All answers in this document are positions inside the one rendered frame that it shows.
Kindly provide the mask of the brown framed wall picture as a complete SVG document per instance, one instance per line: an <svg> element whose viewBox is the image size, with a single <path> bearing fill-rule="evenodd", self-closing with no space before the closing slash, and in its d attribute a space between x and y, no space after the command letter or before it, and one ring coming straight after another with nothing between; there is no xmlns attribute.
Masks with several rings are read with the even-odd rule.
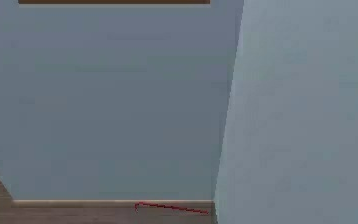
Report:
<svg viewBox="0 0 358 224"><path fill-rule="evenodd" d="M18 0L19 4L210 4L211 0Z"/></svg>

